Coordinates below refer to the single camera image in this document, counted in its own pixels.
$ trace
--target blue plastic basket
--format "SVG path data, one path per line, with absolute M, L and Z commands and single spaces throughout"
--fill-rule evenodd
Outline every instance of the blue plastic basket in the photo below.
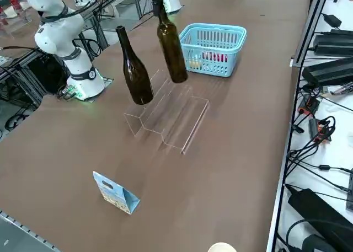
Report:
M 229 77 L 247 38 L 239 26 L 193 23 L 180 34 L 188 71 Z

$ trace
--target brown glass bottle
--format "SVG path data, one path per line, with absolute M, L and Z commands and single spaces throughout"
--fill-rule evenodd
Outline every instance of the brown glass bottle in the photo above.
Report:
M 174 23 L 168 19 L 163 3 L 160 2 L 159 4 L 159 25 L 157 29 L 159 42 L 161 43 L 172 81 L 174 83 L 182 83 L 188 79 L 188 73 L 186 72 L 178 31 Z
M 124 55 L 124 76 L 133 101 L 138 105 L 149 103 L 153 99 L 153 90 L 148 73 L 140 59 L 134 53 L 127 37 L 125 27 L 116 27 Z

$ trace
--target robotic arm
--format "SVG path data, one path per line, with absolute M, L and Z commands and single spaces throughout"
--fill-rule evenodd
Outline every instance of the robotic arm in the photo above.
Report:
M 75 47 L 72 40 L 82 31 L 84 20 L 73 14 L 61 0 L 27 0 L 41 14 L 42 24 L 34 39 L 44 52 L 56 55 L 69 70 L 67 88 L 76 93 L 76 98 L 85 100 L 98 95 L 104 89 L 104 81 L 93 67 L 83 48 Z

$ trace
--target red item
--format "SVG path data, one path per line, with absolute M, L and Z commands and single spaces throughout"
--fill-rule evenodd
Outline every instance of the red item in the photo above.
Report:
M 23 12 L 20 2 L 18 0 L 10 0 L 10 2 L 17 15 L 20 15 Z
M 3 25 L 8 25 L 9 23 L 6 20 L 6 14 L 2 7 L 0 7 L 0 23 Z

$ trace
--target clear acrylic stand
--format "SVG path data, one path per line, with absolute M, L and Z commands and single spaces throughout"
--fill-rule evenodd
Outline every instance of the clear acrylic stand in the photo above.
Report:
M 192 87 L 174 84 L 165 71 L 151 79 L 153 100 L 146 105 L 130 105 L 124 112 L 133 133 L 142 129 L 161 135 L 165 144 L 186 153 L 209 105 L 207 99 L 192 95 Z

